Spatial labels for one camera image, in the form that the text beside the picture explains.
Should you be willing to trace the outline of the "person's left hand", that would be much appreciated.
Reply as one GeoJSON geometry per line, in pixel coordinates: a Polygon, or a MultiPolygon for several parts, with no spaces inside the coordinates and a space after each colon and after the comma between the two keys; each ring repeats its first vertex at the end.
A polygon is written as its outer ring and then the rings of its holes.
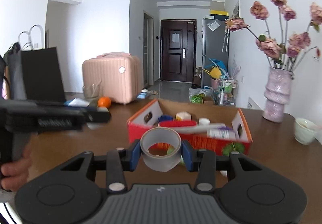
{"type": "Polygon", "coordinates": [[[4,175],[4,179],[1,180],[2,188],[7,191],[16,192],[27,182],[31,164],[31,145],[28,144],[25,146],[22,157],[18,161],[1,166],[1,173],[4,175]]]}

